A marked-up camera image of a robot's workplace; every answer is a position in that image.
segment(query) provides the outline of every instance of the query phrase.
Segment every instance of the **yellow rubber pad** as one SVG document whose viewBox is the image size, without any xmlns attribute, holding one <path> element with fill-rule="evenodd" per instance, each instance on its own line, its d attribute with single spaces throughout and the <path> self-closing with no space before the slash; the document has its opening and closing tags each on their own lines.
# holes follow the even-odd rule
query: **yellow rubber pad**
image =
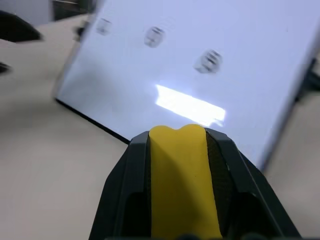
<svg viewBox="0 0 320 240">
<path fill-rule="evenodd" d="M 195 124 L 150 130 L 151 236 L 221 238 L 206 131 Z"/>
</svg>

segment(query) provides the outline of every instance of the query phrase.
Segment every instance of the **white panel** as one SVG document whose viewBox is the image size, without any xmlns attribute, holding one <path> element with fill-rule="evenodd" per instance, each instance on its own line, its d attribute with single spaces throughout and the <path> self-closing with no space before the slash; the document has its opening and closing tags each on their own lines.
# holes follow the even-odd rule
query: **white panel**
<svg viewBox="0 0 320 240">
<path fill-rule="evenodd" d="M 259 167 L 313 57 L 319 9 L 318 0 L 107 0 L 57 98 L 127 139 L 202 124 Z M 212 72 L 199 69 L 208 52 Z"/>
</svg>

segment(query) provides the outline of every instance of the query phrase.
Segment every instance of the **beige table surface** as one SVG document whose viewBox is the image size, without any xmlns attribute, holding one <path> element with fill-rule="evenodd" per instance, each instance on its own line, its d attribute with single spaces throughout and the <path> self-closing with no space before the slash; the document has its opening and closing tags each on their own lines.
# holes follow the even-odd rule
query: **beige table surface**
<svg viewBox="0 0 320 240">
<path fill-rule="evenodd" d="M 86 19 L 40 26 L 43 42 L 0 42 L 0 239 L 88 239 L 105 180 L 126 145 L 53 101 Z M 267 177 L 304 236 L 320 236 L 320 97 L 298 105 Z"/>
</svg>

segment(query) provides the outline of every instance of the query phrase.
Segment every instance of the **table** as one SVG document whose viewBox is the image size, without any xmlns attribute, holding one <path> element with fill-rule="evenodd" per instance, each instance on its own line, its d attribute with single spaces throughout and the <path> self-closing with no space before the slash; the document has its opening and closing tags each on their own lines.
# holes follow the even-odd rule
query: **table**
<svg viewBox="0 0 320 240">
<path fill-rule="evenodd" d="M 88 239 L 126 145 L 65 109 L 52 90 L 86 16 L 42 25 L 45 41 L 0 42 L 0 238 Z M 266 176 L 303 236 L 320 235 L 320 97 L 293 111 Z"/>
</svg>

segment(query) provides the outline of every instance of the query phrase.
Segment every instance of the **white board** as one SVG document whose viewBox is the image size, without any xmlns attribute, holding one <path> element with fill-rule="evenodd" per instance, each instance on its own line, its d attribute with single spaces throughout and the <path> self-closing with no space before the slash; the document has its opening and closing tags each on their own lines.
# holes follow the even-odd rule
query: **white board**
<svg viewBox="0 0 320 240">
<path fill-rule="evenodd" d="M 128 140 L 201 124 L 261 167 L 316 55 L 319 9 L 318 0 L 106 0 L 56 97 Z"/>
</svg>

